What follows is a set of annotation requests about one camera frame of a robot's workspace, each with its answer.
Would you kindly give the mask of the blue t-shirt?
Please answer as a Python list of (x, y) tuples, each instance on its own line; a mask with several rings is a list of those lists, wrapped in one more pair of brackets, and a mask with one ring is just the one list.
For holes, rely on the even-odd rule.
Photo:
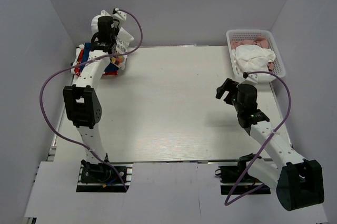
[(78, 56), (79, 62), (83, 63), (88, 61), (89, 58), (89, 54), (92, 48), (92, 44), (91, 43), (84, 43), (80, 45), (80, 54)]

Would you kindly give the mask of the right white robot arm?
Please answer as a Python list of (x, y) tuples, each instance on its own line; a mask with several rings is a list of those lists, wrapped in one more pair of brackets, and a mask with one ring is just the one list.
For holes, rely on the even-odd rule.
[(261, 145), (257, 153), (240, 157), (236, 166), (220, 166), (215, 171), (222, 183), (233, 185), (227, 194), (226, 206), (235, 202), (230, 197), (241, 182), (250, 183), (250, 186), (239, 198), (269, 188), (276, 192), (281, 206), (287, 211), (324, 202), (321, 165), (296, 152), (277, 133), (279, 128), (258, 109), (252, 76), (247, 76), (242, 83), (226, 79), (217, 88), (216, 98), (235, 108), (240, 127)]

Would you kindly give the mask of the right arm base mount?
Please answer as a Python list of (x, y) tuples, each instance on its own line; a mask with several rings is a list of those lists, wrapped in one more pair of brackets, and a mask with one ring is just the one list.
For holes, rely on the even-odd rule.
[[(230, 192), (241, 173), (236, 163), (222, 165), (215, 170), (214, 175), (220, 180), (221, 195), (227, 195)], [(242, 195), (261, 184), (259, 180), (246, 174), (234, 189), (233, 195)]]

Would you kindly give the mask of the white printed t-shirt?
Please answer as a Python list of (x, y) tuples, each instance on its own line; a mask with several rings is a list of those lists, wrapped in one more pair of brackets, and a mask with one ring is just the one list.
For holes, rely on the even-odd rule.
[[(102, 16), (112, 16), (109, 12), (102, 10), (99, 15), (93, 17), (91, 21), (91, 31), (92, 36), (94, 33), (98, 31), (97, 22), (98, 18)], [(123, 27), (118, 29), (118, 35), (116, 36), (116, 45), (115, 50), (112, 52), (108, 52), (110, 54), (114, 54), (113, 57), (110, 58), (110, 63), (114, 64), (119, 68), (119, 70), (124, 70), (127, 62), (126, 52), (128, 51), (130, 43), (134, 40), (134, 37), (128, 33)]]

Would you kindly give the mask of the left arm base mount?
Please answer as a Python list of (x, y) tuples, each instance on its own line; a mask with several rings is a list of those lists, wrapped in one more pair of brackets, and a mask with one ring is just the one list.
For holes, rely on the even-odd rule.
[(76, 192), (126, 192), (131, 183), (131, 166), (117, 165), (113, 168), (105, 164), (81, 161)]

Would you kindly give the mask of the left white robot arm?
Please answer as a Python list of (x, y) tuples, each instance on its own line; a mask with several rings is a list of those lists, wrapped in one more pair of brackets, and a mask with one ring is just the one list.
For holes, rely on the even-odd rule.
[(108, 162), (108, 154), (104, 150), (98, 123), (102, 116), (102, 106), (95, 89), (104, 70), (110, 64), (108, 54), (115, 51), (116, 36), (120, 22), (112, 16), (97, 18), (98, 31), (93, 35), (88, 50), (88, 60), (72, 86), (63, 89), (66, 115), (79, 132), (82, 143), (86, 146), (86, 161), (97, 164), (93, 175), (99, 181), (107, 181), (111, 176), (111, 168), (102, 162)]

